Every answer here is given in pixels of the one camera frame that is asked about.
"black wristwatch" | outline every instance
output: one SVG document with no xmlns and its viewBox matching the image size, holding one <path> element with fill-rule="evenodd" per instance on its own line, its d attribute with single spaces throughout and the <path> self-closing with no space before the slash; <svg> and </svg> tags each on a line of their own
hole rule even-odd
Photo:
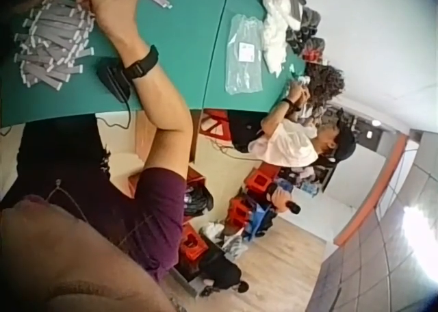
<svg viewBox="0 0 438 312">
<path fill-rule="evenodd" d="M 123 69 L 125 77 L 132 81 L 135 78 L 145 76 L 158 63 L 158 51 L 155 45 L 151 46 L 149 53 L 143 59 L 134 62 L 129 67 Z"/>
<path fill-rule="evenodd" d="M 290 112 L 299 112 L 301 108 L 297 107 L 292 101 L 290 101 L 288 98 L 284 98 L 281 100 L 282 102 L 287 102 L 289 105 L 288 113 Z"/>
</svg>

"clear plastic bag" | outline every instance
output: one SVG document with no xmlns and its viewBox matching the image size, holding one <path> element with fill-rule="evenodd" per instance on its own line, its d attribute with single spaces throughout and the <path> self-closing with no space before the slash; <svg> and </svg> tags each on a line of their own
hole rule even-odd
<svg viewBox="0 0 438 312">
<path fill-rule="evenodd" d="M 261 82 L 261 30 L 263 23 L 254 17 L 237 14 L 231 20 L 227 45 L 227 78 L 229 94 L 263 90 Z"/>
</svg>

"purple shirt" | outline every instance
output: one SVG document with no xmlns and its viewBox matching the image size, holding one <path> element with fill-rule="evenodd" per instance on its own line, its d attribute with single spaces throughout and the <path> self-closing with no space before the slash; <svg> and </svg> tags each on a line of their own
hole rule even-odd
<svg viewBox="0 0 438 312">
<path fill-rule="evenodd" d="M 64 166 L 19 176 L 0 207 L 41 196 L 90 223 L 159 281 L 178 262 L 184 192 L 185 180 L 163 168 L 144 170 L 132 199 L 100 170 Z"/>
</svg>

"tiled wall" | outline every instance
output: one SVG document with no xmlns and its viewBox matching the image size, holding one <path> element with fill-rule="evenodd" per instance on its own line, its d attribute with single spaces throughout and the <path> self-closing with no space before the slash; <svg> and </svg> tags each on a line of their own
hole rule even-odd
<svg viewBox="0 0 438 312">
<path fill-rule="evenodd" d="M 424 133 L 376 211 L 322 264 L 306 311 L 421 311 L 438 294 L 437 218 L 438 134 Z"/>
</svg>

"green table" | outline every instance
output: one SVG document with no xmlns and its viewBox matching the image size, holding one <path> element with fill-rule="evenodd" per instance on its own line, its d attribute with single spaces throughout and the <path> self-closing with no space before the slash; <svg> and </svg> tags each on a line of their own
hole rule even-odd
<svg viewBox="0 0 438 312">
<path fill-rule="evenodd" d="M 218 43 L 214 49 L 213 62 L 207 82 L 204 108 L 248 110 L 254 112 L 268 112 L 279 99 L 289 77 L 290 64 L 294 64 L 295 73 L 304 72 L 305 63 L 298 58 L 288 47 L 287 60 L 279 78 L 268 72 L 262 60 L 263 91 L 254 93 L 239 93 L 230 95 L 225 91 L 225 73 L 227 64 L 227 41 L 231 26 L 231 19 L 236 14 L 255 16 L 263 20 L 266 11 L 259 0 L 227 0 L 222 21 L 220 23 Z"/>
<path fill-rule="evenodd" d="M 231 19 L 239 13 L 263 19 L 262 6 L 258 0 L 171 1 L 174 6 L 169 10 L 150 0 L 140 0 L 137 21 L 141 36 L 157 46 L 161 65 L 190 109 L 266 112 L 284 88 L 289 65 L 294 63 L 296 72 L 302 72 L 304 63 L 289 51 L 285 70 L 279 78 L 269 74 L 263 63 L 263 92 L 231 96 L 225 91 L 226 45 Z M 17 19 L 18 30 L 22 22 Z M 90 36 L 90 46 L 94 47 L 96 56 L 83 59 L 84 74 L 73 75 L 59 92 L 44 84 L 25 87 L 18 64 L 12 60 L 6 62 L 0 68 L 3 80 L 1 125 L 125 110 L 125 105 L 106 90 L 94 71 L 100 56 L 115 56 L 116 52 L 98 28 Z M 129 105 L 131 110 L 141 109 L 135 96 Z"/>
<path fill-rule="evenodd" d="M 160 63 L 191 109 L 202 109 L 211 55 L 225 0 L 171 0 L 163 9 L 150 0 L 140 0 L 140 34 L 160 53 Z M 16 26 L 20 27 L 21 19 Z M 84 74 L 73 75 L 59 92 L 38 84 L 27 88 L 21 82 L 18 64 L 12 60 L 0 68 L 3 80 L 1 125 L 7 127 L 33 120 L 125 110 L 97 79 L 93 66 L 98 56 L 115 55 L 111 44 L 95 29 L 90 46 L 96 57 L 83 59 Z M 132 110 L 141 109 L 136 97 Z"/>
</svg>

